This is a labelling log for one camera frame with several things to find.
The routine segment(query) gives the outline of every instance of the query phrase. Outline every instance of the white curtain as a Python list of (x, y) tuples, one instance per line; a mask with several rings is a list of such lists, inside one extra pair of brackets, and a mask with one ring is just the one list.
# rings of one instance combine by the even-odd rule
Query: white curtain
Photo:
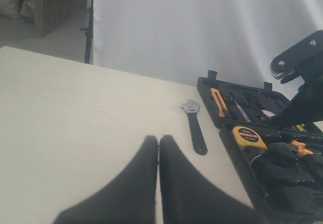
[(207, 70), (224, 81), (291, 97), (272, 59), (323, 29), (323, 0), (94, 0), (94, 64), (196, 85)]

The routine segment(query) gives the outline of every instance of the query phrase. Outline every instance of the bolt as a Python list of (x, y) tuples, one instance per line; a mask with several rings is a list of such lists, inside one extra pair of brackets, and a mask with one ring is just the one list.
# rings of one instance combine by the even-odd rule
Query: bolt
[(310, 46), (315, 46), (315, 45), (316, 45), (316, 41), (315, 41), (315, 40), (310, 41), (310, 42), (309, 42), (309, 45), (310, 45)]

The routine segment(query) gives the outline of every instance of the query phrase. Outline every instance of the wrench handle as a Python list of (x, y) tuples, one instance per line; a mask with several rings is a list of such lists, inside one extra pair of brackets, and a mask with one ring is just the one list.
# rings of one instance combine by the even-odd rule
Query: wrench handle
[(200, 124), (197, 120), (197, 113), (188, 113), (187, 117), (191, 131), (193, 148), (197, 154), (206, 155), (207, 147), (202, 135)]

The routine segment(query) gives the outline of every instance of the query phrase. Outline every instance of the wooden panel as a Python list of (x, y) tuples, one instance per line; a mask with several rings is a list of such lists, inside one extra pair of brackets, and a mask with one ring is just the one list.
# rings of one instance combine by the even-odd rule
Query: wooden panel
[(43, 36), (86, 9), (87, 0), (35, 0), (35, 28)]

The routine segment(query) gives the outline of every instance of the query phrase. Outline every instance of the yellow tape measure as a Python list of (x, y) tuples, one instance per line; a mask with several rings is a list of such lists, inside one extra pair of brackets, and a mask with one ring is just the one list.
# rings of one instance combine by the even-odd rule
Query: yellow tape measure
[(241, 150), (244, 150), (247, 146), (253, 146), (258, 147), (261, 152), (267, 151), (266, 144), (254, 130), (247, 127), (237, 126), (233, 128), (232, 133)]

